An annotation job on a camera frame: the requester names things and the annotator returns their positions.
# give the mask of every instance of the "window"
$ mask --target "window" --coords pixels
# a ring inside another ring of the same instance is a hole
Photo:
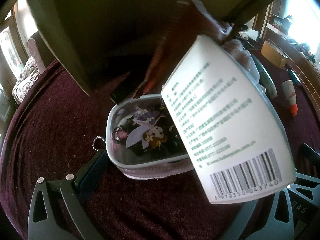
[[[9,27],[6,27],[0,33],[0,46],[11,71],[13,72],[14,76],[18,78],[21,70],[23,69],[23,63],[12,41]]]
[[[312,0],[289,0],[285,15],[291,15],[288,38],[307,42],[315,54],[320,43],[320,10]]]

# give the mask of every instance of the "bed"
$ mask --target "bed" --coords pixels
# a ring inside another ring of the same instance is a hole
[[[17,82],[12,89],[12,96],[18,105],[23,101],[39,75],[40,71],[37,67],[36,61],[31,56],[22,69],[20,77],[17,79]]]
[[[258,51],[255,55],[277,88],[288,80],[285,70],[273,67]],[[0,156],[0,203],[23,239],[27,239],[28,211],[37,179],[61,179],[92,158],[92,140],[105,134],[114,105],[109,93],[123,78],[111,80],[88,97],[55,60],[20,104]],[[296,117],[284,109],[281,90],[272,104],[286,129],[298,171],[317,177],[318,171],[298,154],[298,148],[307,143],[320,150],[319,121],[303,89],[296,93]],[[92,199],[84,203],[88,217],[111,239],[215,239],[240,207],[210,205],[194,171],[137,181],[115,166],[106,171]],[[69,230],[78,236],[67,211],[62,211]]]

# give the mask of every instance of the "bright window light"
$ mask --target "bright window light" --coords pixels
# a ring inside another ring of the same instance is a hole
[[[287,12],[293,23],[288,38],[299,43],[307,42],[311,53],[317,51],[320,43],[320,10],[312,0],[289,0]]]

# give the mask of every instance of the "brown cardboard box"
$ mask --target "brown cardboard box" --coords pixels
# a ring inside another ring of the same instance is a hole
[[[271,44],[268,41],[263,43],[261,54],[279,68],[284,68],[284,65],[288,59],[288,56],[281,49],[279,49],[279,47]]]

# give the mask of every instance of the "metal bolt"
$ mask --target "metal bolt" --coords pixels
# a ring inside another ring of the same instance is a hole
[[[44,182],[44,177],[40,177],[38,180],[37,180],[38,183],[42,183]]]
[[[66,176],[66,179],[67,179],[67,180],[72,180],[74,177],[75,177],[75,176],[74,176],[72,173],[70,173],[70,174],[68,174],[68,175]]]

